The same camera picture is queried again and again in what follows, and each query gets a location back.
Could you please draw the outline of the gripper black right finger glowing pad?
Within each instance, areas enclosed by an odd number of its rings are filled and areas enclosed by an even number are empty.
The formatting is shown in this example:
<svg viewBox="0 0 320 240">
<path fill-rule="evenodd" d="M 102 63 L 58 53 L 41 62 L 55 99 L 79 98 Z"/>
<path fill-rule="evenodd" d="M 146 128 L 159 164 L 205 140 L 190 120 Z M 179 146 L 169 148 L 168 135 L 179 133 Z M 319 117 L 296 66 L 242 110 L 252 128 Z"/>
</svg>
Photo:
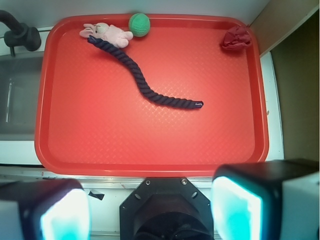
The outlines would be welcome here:
<svg viewBox="0 0 320 240">
<path fill-rule="evenodd" d="M 210 207 L 223 240 L 317 240 L 320 164 L 307 159 L 219 166 Z"/>
</svg>

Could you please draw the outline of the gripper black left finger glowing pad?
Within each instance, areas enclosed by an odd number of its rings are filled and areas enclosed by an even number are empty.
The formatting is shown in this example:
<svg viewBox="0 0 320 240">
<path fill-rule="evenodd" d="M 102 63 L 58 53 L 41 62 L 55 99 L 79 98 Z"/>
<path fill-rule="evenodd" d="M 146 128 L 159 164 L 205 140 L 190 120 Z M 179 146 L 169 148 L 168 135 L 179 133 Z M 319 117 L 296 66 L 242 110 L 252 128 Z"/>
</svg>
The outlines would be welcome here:
<svg viewBox="0 0 320 240">
<path fill-rule="evenodd" d="M 75 179 L 0 184 L 2 240 L 88 240 L 91 210 Z"/>
</svg>

